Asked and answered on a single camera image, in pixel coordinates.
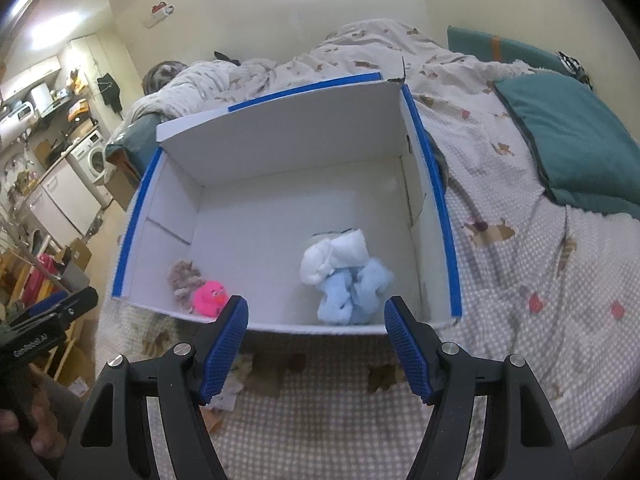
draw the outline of blue gripper pad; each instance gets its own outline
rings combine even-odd
[[[398,312],[396,304],[391,300],[387,300],[385,303],[385,327],[411,391],[426,404],[427,399],[433,393],[429,384],[429,365],[400,312]]]
[[[208,404],[211,397],[222,391],[248,323],[249,307],[241,298],[204,359],[202,383],[198,390],[198,396],[204,404]]]

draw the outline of pink plush toy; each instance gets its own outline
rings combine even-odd
[[[193,293],[193,307],[197,313],[217,319],[229,300],[224,285],[207,282]]]

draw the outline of metal bolt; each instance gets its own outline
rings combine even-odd
[[[449,341],[447,341],[446,343],[442,343],[442,346],[440,348],[442,348],[442,351],[448,355],[455,355],[460,352],[460,347],[455,343]]]
[[[178,343],[174,346],[174,354],[176,355],[187,355],[191,352],[191,345],[189,343]]]
[[[119,366],[122,364],[122,360],[123,360],[122,354],[119,354],[115,359],[112,359],[107,364],[110,367],[115,368],[116,366]]]
[[[522,357],[521,355],[518,354],[512,354],[509,356],[509,362],[513,365],[513,366],[517,366],[518,368],[521,368],[525,365],[526,361],[524,360],[524,357]]]

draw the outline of blue tape strip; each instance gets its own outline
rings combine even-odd
[[[151,162],[146,167],[145,174],[142,177],[142,181],[140,181],[140,191],[138,192],[138,199],[136,200],[136,204],[133,208],[133,213],[131,214],[131,220],[129,221],[129,225],[127,226],[127,232],[125,233],[124,240],[122,241],[122,248],[120,250],[120,257],[118,259],[118,267],[116,268],[116,275],[113,280],[113,290],[111,291],[112,296],[119,297],[122,294],[122,285],[124,284],[124,275],[127,270],[127,262],[129,261],[131,242],[133,241],[133,235],[136,232],[138,220],[140,219],[140,211],[142,211],[142,205],[145,202],[146,192],[149,190],[149,184],[151,183],[151,179],[154,176],[154,171],[158,166],[160,155],[162,155],[162,148],[158,147],[156,148],[156,152],[154,153]]]
[[[250,99],[237,105],[232,105],[228,108],[230,112],[241,110],[249,106],[258,105],[267,101],[278,99],[280,97],[286,97],[288,95],[302,94],[303,92],[309,92],[312,90],[319,90],[321,88],[331,88],[333,86],[352,85],[355,83],[366,83],[369,81],[382,80],[382,74],[380,72],[367,72],[366,74],[350,75],[347,77],[339,77],[337,79],[327,79],[318,83],[311,83],[310,85],[297,86],[290,88],[289,90],[283,90],[282,92],[276,92],[275,94],[263,95],[255,99]]]
[[[440,172],[438,164],[433,156],[429,140],[427,139],[427,130],[424,129],[418,108],[414,103],[414,98],[407,85],[402,85],[402,95],[409,107],[412,121],[414,122],[415,131],[418,134],[418,140],[422,148],[422,154],[429,170],[429,178],[433,186],[433,195],[436,200],[436,208],[440,218],[440,227],[442,229],[442,238],[444,240],[444,253],[447,260],[447,272],[449,274],[449,302],[451,305],[451,315],[453,317],[462,316],[462,299],[460,298],[460,276],[458,275],[458,262],[456,259],[456,247],[453,243],[453,233],[451,232],[451,224],[449,222],[449,213],[447,211],[447,203],[444,199],[444,190],[440,182]]]

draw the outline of red heart print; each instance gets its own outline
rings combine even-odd
[[[623,307],[619,301],[614,301],[611,303],[611,315],[620,321],[625,317],[625,307]]]
[[[529,310],[533,314],[538,314],[540,313],[540,311],[542,311],[543,308],[544,308],[544,305],[542,304],[542,301],[540,300],[538,293],[534,292],[529,298]]]

